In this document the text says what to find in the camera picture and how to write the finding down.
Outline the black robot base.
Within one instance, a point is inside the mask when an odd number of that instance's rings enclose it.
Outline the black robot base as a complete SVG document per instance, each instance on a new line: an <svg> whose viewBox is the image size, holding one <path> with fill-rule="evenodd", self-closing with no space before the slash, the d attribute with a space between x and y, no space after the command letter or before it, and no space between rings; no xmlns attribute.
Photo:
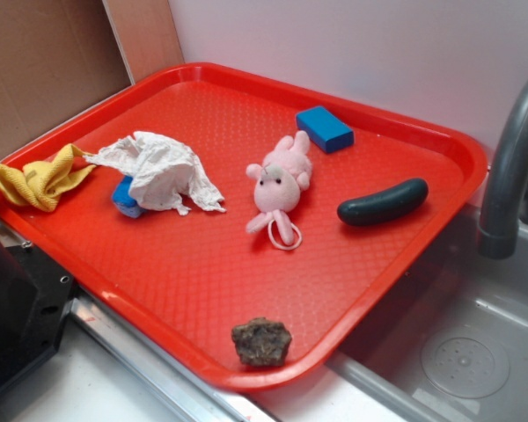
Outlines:
<svg viewBox="0 0 528 422"><path fill-rule="evenodd" d="M0 241L0 394L57 353L75 291L41 248Z"/></svg>

